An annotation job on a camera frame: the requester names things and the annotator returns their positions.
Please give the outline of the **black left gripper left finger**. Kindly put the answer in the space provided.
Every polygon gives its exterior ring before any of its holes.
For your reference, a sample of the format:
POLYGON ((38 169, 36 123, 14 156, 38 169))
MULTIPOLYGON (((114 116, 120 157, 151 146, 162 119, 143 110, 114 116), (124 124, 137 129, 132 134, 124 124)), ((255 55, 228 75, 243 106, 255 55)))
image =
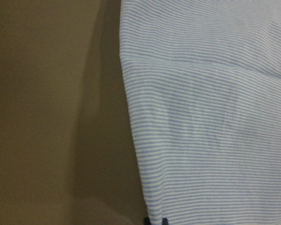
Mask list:
POLYGON ((143 225, 150 225, 150 219, 148 217, 143 219, 143 225))

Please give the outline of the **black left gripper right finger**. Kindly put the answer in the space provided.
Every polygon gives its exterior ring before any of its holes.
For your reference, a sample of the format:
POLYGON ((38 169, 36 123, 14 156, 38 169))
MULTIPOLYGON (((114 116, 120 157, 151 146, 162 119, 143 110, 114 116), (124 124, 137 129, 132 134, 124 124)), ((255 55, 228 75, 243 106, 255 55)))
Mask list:
POLYGON ((162 225, 169 225, 167 218, 162 218, 162 225))

